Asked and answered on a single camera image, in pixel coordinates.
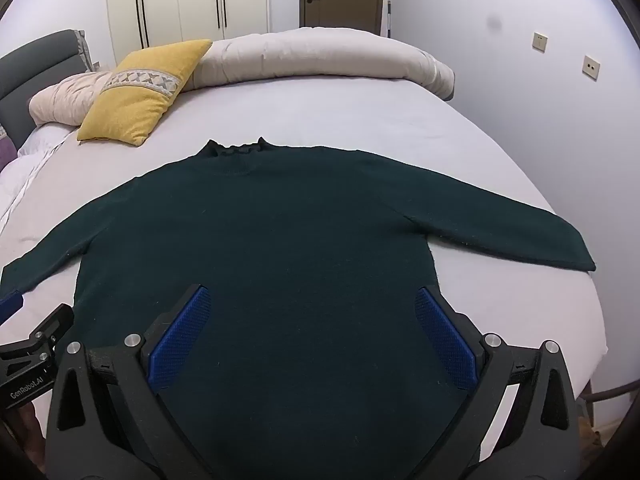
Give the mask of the dark green knit sweater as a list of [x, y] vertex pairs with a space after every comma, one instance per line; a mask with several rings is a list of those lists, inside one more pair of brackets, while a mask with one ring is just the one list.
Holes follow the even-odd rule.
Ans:
[[162, 395], [224, 479], [402, 479], [463, 401], [414, 310], [428, 240], [596, 267], [566, 221], [360, 151], [265, 141], [196, 155], [83, 206], [2, 271], [29, 292], [78, 260], [68, 338], [106, 347], [193, 284], [212, 315]]

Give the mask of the white pillow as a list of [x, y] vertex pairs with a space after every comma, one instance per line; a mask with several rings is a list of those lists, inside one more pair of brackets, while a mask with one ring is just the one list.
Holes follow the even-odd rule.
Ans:
[[77, 129], [78, 126], [63, 125], [59, 122], [49, 122], [35, 128], [17, 151], [17, 158], [2, 169], [0, 209], [2, 230], [40, 170]]

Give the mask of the purple patterned cushion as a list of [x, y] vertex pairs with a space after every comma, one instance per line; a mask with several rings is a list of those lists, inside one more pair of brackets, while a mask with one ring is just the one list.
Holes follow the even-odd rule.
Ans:
[[6, 129], [0, 126], [0, 171], [17, 158], [17, 149], [6, 133]]

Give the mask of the yellow patterned cushion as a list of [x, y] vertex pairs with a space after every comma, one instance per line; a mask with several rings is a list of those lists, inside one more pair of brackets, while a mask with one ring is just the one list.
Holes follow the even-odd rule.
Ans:
[[188, 40], [129, 53], [91, 105], [77, 140], [142, 145], [212, 44]]

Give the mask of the dark grey upholstered headboard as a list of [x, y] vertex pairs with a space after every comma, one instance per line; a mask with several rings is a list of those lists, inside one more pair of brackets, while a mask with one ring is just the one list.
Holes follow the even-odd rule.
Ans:
[[68, 76], [91, 72], [85, 32], [65, 29], [24, 44], [1, 58], [1, 127], [17, 150], [36, 128], [28, 103]]

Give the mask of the beige rolled duvet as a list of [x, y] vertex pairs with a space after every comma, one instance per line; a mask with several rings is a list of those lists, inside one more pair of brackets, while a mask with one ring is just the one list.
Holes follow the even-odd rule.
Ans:
[[[351, 28], [304, 27], [216, 41], [183, 87], [305, 76], [405, 79], [444, 101], [454, 96], [456, 75], [429, 53], [403, 42]], [[32, 96], [28, 112], [37, 126], [79, 126], [111, 72], [72, 75]]]

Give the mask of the beige wall socket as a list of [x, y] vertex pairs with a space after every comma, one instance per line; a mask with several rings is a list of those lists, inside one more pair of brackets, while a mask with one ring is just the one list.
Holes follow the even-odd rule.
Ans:
[[594, 58], [590, 58], [589, 55], [584, 56], [584, 60], [582, 61], [582, 73], [594, 81], [598, 80], [600, 73], [600, 63], [597, 62]]
[[532, 48], [538, 52], [544, 53], [547, 50], [548, 37], [535, 32], [532, 39]]

